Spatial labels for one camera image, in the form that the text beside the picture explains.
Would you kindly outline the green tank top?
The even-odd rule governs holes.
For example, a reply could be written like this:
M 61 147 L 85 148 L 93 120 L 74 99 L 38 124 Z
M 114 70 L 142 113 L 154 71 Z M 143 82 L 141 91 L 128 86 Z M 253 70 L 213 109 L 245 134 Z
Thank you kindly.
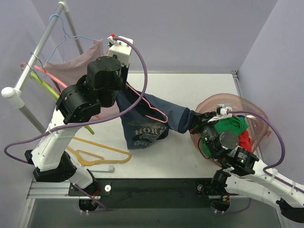
M 215 124 L 215 127 L 219 134 L 224 131 L 231 131 L 238 137 L 242 132 L 248 129 L 248 124 L 245 119 L 233 115 L 231 118 L 219 120 Z

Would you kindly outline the dark grey-blue tank top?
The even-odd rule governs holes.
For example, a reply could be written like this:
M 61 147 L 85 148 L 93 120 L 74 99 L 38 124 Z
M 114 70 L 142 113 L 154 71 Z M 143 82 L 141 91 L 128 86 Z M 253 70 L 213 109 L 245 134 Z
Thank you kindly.
M 128 150 L 145 149 L 155 141 L 166 138 L 170 130 L 186 133 L 190 129 L 195 114 L 193 110 L 150 94 L 144 96 L 151 105 L 163 111 L 169 120 L 167 123 L 160 123 L 145 117 L 144 114 L 145 111 L 148 111 L 148 107 L 145 102 L 140 100 L 136 107 L 121 116 Z

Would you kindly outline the pink wire hanger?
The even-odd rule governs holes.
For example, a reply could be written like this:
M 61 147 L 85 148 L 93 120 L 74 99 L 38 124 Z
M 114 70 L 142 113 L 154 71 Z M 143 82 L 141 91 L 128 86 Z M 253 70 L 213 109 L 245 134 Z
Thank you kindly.
M 151 105 L 150 102 L 145 98 L 145 96 L 143 96 L 141 100 L 143 102 L 145 102 L 145 104 L 148 107 L 148 111 L 145 111 L 145 114 L 144 114 L 145 117 L 158 121 L 163 124 L 166 124 L 168 122 L 168 120 L 169 120 L 168 116 L 160 109 Z

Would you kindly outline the yellow plastic hanger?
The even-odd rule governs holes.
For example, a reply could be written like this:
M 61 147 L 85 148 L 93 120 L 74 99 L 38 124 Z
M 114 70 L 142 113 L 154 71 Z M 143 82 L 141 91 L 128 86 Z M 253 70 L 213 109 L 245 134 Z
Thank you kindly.
M 129 152 L 117 149 L 117 148 L 113 148 L 110 146 L 106 146 L 97 142 L 93 142 L 93 141 L 89 141 L 83 138 L 79 138 L 79 137 L 73 137 L 73 140 L 75 141 L 79 141 L 82 143 L 86 143 L 98 148 L 102 148 L 105 150 L 109 150 L 115 153 L 119 153 L 119 154 L 123 154 L 126 157 L 124 159 L 105 159 L 103 156 L 101 156 L 98 152 L 99 150 L 97 150 L 97 152 L 88 152 L 85 150 L 80 150 L 80 149 L 73 149 L 70 146 L 67 146 L 67 150 L 72 153 L 73 155 L 75 155 L 77 161 L 80 163 L 80 165 L 82 166 L 94 166 L 94 165 L 99 165 L 99 164 L 124 164 L 127 163 L 132 155 Z

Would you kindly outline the pink plastic hanger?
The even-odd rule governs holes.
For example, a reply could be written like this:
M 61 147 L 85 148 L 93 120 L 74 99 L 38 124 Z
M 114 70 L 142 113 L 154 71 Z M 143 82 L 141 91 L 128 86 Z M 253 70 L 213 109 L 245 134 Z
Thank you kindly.
M 48 76 L 51 80 L 54 81 L 54 83 L 57 83 L 61 87 L 63 87 L 63 88 L 67 87 L 67 85 L 65 83 L 63 83 L 61 80 L 59 80 L 57 77 L 55 77 L 54 75 L 52 75 L 51 73 L 49 73 L 48 71 L 46 71 L 43 67 L 40 67 L 40 66 L 37 66 L 37 65 L 34 65 L 33 67 L 30 68 L 30 78 L 33 78 L 36 81 L 42 83 L 42 78 L 40 78 L 38 76 L 38 74 L 37 74 L 36 71 L 41 72 L 45 76 Z

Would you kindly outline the lime green hanger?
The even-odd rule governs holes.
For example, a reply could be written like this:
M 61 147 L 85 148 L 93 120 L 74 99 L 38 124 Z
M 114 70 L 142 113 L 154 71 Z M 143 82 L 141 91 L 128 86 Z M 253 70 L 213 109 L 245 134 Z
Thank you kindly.
M 59 95 L 60 95 L 59 89 L 54 89 L 50 84 L 48 84 L 44 80 L 42 80 L 42 83 L 41 83 L 41 82 L 36 81 L 33 78 L 30 78 L 30 79 L 32 79 L 55 102 L 58 100 Z

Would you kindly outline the red tank top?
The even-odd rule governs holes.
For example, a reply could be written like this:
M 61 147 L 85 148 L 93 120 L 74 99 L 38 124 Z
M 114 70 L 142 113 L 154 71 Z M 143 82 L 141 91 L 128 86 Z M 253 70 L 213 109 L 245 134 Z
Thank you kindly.
M 252 153 L 251 139 L 249 132 L 245 130 L 238 136 L 239 146 Z

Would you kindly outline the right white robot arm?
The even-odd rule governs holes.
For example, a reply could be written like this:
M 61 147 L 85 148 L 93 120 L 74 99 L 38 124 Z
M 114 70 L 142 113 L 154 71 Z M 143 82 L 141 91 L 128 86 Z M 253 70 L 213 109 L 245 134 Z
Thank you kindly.
M 238 137 L 232 131 L 219 133 L 215 127 L 220 120 L 231 119 L 237 114 L 230 107 L 219 112 L 195 113 L 191 134 L 200 134 L 202 142 L 209 150 L 209 157 L 221 164 L 211 181 L 214 193 L 228 193 L 247 196 L 278 207 L 281 214 L 294 222 L 304 221 L 304 186 L 276 169 L 285 157 L 285 144 L 279 133 L 281 145 L 280 160 L 267 165 L 253 153 L 239 145 Z

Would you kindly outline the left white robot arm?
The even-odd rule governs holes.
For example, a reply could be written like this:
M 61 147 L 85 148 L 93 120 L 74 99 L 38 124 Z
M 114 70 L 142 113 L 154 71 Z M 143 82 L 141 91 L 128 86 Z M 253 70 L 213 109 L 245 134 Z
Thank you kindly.
M 118 92 L 125 87 L 126 75 L 117 55 L 102 56 L 87 65 L 87 73 L 66 87 L 56 102 L 51 123 L 33 150 L 25 152 L 32 163 L 37 182 L 69 181 L 85 195 L 98 190 L 93 174 L 71 160 L 66 148 L 81 128 L 71 124 L 87 123 L 101 108 L 114 105 Z

